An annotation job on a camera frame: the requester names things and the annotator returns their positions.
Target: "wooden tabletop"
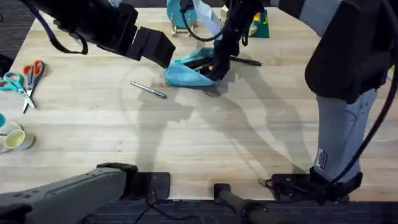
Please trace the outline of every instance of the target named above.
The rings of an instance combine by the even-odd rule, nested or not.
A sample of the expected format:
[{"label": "wooden tabletop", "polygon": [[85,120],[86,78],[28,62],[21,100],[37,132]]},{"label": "wooden tabletop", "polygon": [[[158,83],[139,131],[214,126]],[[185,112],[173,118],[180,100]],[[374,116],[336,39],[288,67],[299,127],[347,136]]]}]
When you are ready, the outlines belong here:
[{"label": "wooden tabletop", "polygon": [[[269,9],[269,20],[270,39],[250,38],[241,47],[240,57],[263,66],[233,62],[217,87],[202,89],[167,86],[157,64],[94,45],[88,55],[58,52],[35,21],[12,70],[21,72],[35,59],[48,65],[33,97],[39,110],[22,114],[21,96],[0,93],[0,111],[34,133],[37,142],[0,155],[0,192],[48,184],[103,162],[124,162],[141,171],[170,172],[170,198],[210,199],[213,184],[226,182],[244,198],[272,199],[258,178],[308,171],[316,156],[318,107],[303,73],[319,38],[278,9]],[[173,38],[165,9],[139,9],[137,24],[165,32],[177,47],[174,57],[212,46],[185,34]],[[64,45],[80,50],[51,26]],[[201,25],[195,32],[209,36]],[[168,99],[131,86],[131,80]],[[381,88],[369,124],[388,87]],[[364,179],[352,200],[398,200],[397,112],[394,104],[362,156]]]}]

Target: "scissors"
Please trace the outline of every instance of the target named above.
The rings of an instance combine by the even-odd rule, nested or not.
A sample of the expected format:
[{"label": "scissors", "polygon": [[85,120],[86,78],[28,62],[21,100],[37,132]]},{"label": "scissors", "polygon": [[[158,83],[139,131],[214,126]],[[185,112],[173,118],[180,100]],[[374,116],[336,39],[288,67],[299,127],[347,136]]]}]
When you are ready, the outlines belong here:
[{"label": "scissors", "polygon": [[[24,74],[27,76],[27,95],[29,98],[32,96],[36,85],[42,78],[45,71],[45,64],[41,60],[36,60],[33,65],[26,65],[24,68]],[[26,112],[27,105],[29,105],[28,100],[24,102],[23,113]]]},{"label": "scissors", "polygon": [[22,94],[25,100],[27,100],[28,104],[31,107],[36,108],[32,99],[26,93],[23,83],[24,83],[24,77],[21,74],[15,72],[7,72],[4,75],[3,80],[0,81],[0,90],[15,91],[19,94]]}]

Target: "marker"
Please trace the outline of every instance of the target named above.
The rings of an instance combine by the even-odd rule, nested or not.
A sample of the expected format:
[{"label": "marker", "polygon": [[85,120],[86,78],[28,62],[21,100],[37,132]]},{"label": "marker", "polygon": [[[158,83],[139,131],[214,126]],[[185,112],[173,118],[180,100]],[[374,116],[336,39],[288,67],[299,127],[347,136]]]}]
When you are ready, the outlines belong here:
[{"label": "marker", "polygon": [[153,93],[155,96],[157,96],[157,97],[159,97],[159,98],[161,98],[161,99],[167,99],[167,96],[166,96],[166,94],[164,94],[164,93],[161,93],[161,92],[159,92],[159,91],[153,90],[153,89],[151,89],[151,88],[149,88],[149,87],[146,87],[146,86],[144,86],[144,85],[141,85],[141,84],[136,83],[136,82],[133,82],[133,81],[131,81],[130,84],[132,84],[133,86],[136,86],[136,87],[140,88],[141,90],[145,90],[145,91],[147,91],[147,92],[149,92],[149,93]]}]

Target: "blue towel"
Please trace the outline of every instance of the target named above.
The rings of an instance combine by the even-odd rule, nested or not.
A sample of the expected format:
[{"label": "blue towel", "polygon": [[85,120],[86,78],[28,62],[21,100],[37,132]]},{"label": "blue towel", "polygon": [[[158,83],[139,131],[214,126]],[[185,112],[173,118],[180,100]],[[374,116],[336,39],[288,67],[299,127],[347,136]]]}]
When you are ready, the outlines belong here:
[{"label": "blue towel", "polygon": [[214,84],[213,80],[184,65],[187,62],[212,57],[213,55],[214,50],[212,48],[202,48],[194,51],[190,55],[176,58],[174,62],[164,70],[164,78],[167,84],[171,86],[210,86]]}]

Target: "cup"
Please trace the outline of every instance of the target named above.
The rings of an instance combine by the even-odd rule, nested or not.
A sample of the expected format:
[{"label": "cup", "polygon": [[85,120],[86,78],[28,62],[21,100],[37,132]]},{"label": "cup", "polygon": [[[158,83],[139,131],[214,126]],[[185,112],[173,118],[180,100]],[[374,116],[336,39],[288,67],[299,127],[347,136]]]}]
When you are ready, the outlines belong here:
[{"label": "cup", "polygon": [[33,140],[33,134],[26,133],[23,130],[15,130],[7,135],[4,147],[8,150],[23,150],[29,148],[33,144]]}]

